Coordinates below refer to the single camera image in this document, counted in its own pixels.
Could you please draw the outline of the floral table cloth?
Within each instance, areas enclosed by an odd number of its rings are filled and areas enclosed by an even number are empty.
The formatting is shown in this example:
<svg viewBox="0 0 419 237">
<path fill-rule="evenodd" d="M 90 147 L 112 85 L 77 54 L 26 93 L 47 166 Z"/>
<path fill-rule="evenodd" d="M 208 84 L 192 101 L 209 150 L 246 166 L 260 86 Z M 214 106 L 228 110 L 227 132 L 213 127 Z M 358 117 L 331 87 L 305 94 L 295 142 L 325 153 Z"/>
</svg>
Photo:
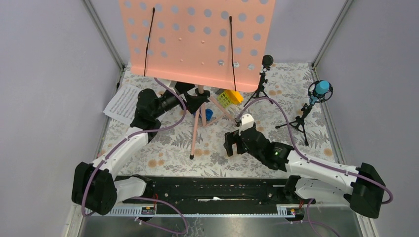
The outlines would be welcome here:
<svg viewBox="0 0 419 237">
<path fill-rule="evenodd" d="M 291 144 L 300 151 L 327 161 L 335 161 L 327 123 L 320 105 L 315 105 L 305 119 L 309 145 L 304 135 L 294 131 L 289 135 L 285 127 L 276 129 L 286 119 L 301 115 L 307 103 L 307 90 L 313 82 L 308 63 L 275 63 L 266 74 L 265 92 L 276 104 L 268 100 L 253 103 L 247 110 L 258 131 L 271 141 Z M 188 177 L 252 177 L 280 178 L 285 174 L 273 171 L 248 154 L 227 156 L 224 134 L 236 129 L 231 120 L 213 103 L 206 107 L 213 111 L 212 124 L 198 127 L 193 136 L 195 118 L 184 115 L 180 107 L 168 112 L 162 122 L 164 130 L 144 148 L 133 154 L 120 170 L 121 175 L 131 176 L 188 176 Z"/>
</svg>

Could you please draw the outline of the black microphone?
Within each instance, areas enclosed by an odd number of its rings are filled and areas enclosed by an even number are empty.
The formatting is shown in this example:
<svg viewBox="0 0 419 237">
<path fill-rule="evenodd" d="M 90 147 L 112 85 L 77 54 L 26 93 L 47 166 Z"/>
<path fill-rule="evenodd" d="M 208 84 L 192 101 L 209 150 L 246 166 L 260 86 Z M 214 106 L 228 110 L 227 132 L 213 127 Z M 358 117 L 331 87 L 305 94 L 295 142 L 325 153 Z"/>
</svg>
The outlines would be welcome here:
<svg viewBox="0 0 419 237">
<path fill-rule="evenodd" d="M 271 69 L 272 64 L 274 63 L 274 58 L 266 54 L 262 58 L 262 71 L 259 73 L 260 79 L 259 84 L 256 89 L 256 91 L 252 94 L 252 96 L 249 98 L 249 100 L 245 103 L 244 106 L 247 106 L 251 99 L 257 99 L 257 98 L 268 98 L 269 96 L 266 94 L 265 90 L 265 84 L 268 82 L 266 79 L 266 72 Z"/>
</svg>

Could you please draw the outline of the sheet music page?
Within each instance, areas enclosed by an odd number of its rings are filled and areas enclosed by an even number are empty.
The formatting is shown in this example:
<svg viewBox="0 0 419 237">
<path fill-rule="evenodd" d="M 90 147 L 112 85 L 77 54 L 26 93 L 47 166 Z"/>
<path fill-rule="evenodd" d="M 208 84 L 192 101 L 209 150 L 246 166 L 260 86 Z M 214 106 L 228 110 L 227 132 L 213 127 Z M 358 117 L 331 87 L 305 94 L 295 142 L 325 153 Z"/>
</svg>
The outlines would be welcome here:
<svg viewBox="0 0 419 237">
<path fill-rule="evenodd" d="M 123 124 L 130 125 L 134 119 L 136 104 L 140 88 L 126 84 L 123 85 L 107 104 L 103 113 Z"/>
</svg>

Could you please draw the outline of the pink music stand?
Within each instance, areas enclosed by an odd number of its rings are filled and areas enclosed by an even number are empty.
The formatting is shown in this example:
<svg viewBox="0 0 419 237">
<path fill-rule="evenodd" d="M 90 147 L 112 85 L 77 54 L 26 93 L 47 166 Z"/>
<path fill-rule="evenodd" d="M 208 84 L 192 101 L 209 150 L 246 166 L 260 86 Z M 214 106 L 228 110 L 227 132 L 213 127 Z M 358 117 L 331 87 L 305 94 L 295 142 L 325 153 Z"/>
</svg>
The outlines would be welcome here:
<svg viewBox="0 0 419 237">
<path fill-rule="evenodd" d="M 131 72 L 252 92 L 274 5 L 272 0 L 121 0 Z"/>
</svg>

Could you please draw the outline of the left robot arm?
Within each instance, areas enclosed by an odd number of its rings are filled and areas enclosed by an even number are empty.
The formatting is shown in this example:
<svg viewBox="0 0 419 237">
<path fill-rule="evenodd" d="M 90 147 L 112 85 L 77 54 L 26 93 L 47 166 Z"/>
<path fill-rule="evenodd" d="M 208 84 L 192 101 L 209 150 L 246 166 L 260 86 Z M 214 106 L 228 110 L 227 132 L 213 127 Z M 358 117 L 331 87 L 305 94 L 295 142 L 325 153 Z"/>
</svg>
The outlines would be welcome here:
<svg viewBox="0 0 419 237">
<path fill-rule="evenodd" d="M 71 200 L 100 215 L 108 214 L 118 202 L 136 197 L 147 203 L 153 198 L 153 190 L 139 177 L 116 180 L 128 159 L 149 144 L 158 132 L 163 131 L 161 121 L 164 115 L 176 106 L 191 114 L 209 101 L 210 92 L 196 90 L 196 95 L 188 92 L 195 85 L 176 82 L 174 87 L 166 87 L 163 95 L 146 88 L 139 91 L 134 118 L 125 137 L 110 151 L 90 163 L 81 162 L 75 168 Z"/>
</svg>

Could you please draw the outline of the blue microphone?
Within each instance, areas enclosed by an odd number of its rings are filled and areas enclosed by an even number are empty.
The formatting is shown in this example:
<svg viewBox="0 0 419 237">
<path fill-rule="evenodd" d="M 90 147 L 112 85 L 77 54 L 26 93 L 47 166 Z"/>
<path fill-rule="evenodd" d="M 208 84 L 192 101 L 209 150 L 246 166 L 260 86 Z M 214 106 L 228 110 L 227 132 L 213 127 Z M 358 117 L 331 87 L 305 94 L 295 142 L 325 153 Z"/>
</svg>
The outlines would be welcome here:
<svg viewBox="0 0 419 237">
<path fill-rule="evenodd" d="M 275 126 L 276 129 L 290 125 L 297 131 L 304 135 L 304 144 L 308 146 L 307 134 L 305 131 L 305 119 L 311 113 L 313 106 L 318 103 L 324 103 L 328 101 L 333 95 L 333 87 L 327 80 L 317 80 L 310 84 L 308 88 L 308 99 L 309 102 L 305 103 L 300 109 L 302 115 L 295 117 L 294 121 L 285 123 L 282 125 Z"/>
</svg>

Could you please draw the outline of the green toy grid piece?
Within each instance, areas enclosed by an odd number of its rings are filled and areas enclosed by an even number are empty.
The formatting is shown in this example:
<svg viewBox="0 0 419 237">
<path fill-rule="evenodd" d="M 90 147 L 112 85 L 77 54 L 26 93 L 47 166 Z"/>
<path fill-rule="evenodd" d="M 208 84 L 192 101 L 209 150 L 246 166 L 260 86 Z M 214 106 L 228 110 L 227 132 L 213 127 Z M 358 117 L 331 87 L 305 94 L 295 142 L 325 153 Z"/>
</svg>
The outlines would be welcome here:
<svg viewBox="0 0 419 237">
<path fill-rule="evenodd" d="M 229 97 L 227 91 L 224 91 L 222 93 L 220 93 L 217 97 L 220 105 L 224 108 L 229 107 L 233 102 L 231 100 L 231 98 Z"/>
</svg>

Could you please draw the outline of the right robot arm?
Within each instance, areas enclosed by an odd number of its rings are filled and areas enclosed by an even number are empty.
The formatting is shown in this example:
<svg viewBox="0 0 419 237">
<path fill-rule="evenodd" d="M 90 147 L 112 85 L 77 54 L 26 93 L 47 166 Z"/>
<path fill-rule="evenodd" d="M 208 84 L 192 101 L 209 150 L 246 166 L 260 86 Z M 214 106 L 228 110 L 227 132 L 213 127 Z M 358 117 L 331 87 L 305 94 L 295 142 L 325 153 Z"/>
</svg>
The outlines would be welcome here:
<svg viewBox="0 0 419 237">
<path fill-rule="evenodd" d="M 340 202 L 360 215 L 379 217 L 385 183 L 372 165 L 341 165 L 300 155 L 293 146 L 269 141 L 255 128 L 227 132 L 224 137 L 229 157 L 236 145 L 238 154 L 247 153 L 269 169 L 290 174 L 291 181 L 283 190 L 287 202 L 296 203 L 300 199 Z"/>
</svg>

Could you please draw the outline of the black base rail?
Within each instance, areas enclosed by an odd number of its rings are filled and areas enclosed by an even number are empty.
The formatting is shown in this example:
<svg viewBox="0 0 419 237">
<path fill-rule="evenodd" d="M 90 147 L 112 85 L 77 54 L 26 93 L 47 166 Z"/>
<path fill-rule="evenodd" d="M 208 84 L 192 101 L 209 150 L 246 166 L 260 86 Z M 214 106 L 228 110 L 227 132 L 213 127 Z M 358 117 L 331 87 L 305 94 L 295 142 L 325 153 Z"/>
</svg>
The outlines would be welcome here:
<svg viewBox="0 0 419 237">
<path fill-rule="evenodd" d="M 174 207 L 198 203 L 259 203 L 278 204 L 299 208 L 308 199 L 292 192 L 295 179 L 287 178 L 218 178 L 218 177 L 169 177 L 143 176 L 147 186 L 144 200 L 129 198 L 124 204 L 165 205 Z"/>
</svg>

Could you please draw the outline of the yellow toy block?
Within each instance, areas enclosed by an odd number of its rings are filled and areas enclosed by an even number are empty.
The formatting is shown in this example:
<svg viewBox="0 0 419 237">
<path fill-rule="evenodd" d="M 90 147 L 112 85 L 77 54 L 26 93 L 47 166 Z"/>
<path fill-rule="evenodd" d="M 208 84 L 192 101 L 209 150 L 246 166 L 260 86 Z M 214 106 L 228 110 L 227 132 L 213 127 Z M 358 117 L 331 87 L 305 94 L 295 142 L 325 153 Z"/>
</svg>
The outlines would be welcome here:
<svg viewBox="0 0 419 237">
<path fill-rule="evenodd" d="M 231 100 L 231 102 L 235 105 L 239 105 L 243 102 L 244 98 L 240 92 L 235 90 L 226 90 L 226 93 Z"/>
</svg>

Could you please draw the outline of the blue toy car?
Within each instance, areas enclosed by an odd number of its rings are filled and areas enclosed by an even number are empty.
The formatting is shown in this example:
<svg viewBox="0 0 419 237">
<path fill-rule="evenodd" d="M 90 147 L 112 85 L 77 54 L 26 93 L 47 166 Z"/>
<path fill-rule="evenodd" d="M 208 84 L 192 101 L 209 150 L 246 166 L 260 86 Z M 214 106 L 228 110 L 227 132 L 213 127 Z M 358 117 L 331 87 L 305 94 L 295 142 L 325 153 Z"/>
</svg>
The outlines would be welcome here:
<svg viewBox="0 0 419 237">
<path fill-rule="evenodd" d="M 213 116 L 213 111 L 211 109 L 205 109 L 205 118 L 206 121 L 210 121 Z M 199 119 L 201 119 L 201 108 L 199 108 Z"/>
</svg>

